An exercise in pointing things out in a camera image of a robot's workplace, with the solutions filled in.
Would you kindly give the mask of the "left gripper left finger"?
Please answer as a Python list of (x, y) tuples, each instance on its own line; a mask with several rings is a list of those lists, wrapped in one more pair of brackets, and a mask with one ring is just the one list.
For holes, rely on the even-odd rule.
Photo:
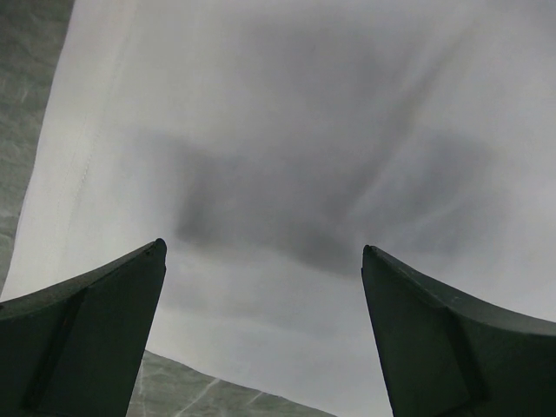
[(1, 304), (3, 416), (124, 416), (166, 273), (157, 239)]

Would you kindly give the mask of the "white floral t shirt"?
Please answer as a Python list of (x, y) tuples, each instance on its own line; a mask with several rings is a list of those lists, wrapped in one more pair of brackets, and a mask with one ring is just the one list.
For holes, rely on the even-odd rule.
[(150, 352), (337, 416), (366, 245), (553, 321), (554, 2), (76, 2), (2, 297), (156, 238)]

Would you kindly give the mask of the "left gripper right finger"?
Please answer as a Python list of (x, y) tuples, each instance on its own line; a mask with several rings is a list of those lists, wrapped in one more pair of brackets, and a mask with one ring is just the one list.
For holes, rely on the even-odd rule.
[(553, 416), (555, 325), (437, 281), (374, 246), (361, 278), (395, 416)]

